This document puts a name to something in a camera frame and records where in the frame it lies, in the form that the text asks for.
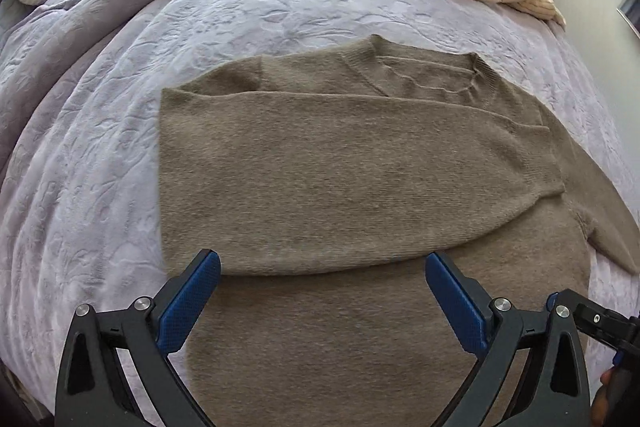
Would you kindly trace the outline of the right hand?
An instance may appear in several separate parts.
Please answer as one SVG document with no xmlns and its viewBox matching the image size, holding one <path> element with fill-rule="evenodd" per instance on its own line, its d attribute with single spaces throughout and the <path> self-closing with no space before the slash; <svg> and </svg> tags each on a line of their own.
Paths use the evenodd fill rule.
<svg viewBox="0 0 640 427">
<path fill-rule="evenodd" d="M 606 392 L 608 391 L 608 384 L 610 383 L 613 372 L 614 369 L 613 367 L 611 367 L 600 377 L 600 388 L 594 396 L 591 404 L 591 427 L 602 427 L 606 418 L 608 417 L 608 398 L 606 397 Z"/>
</svg>

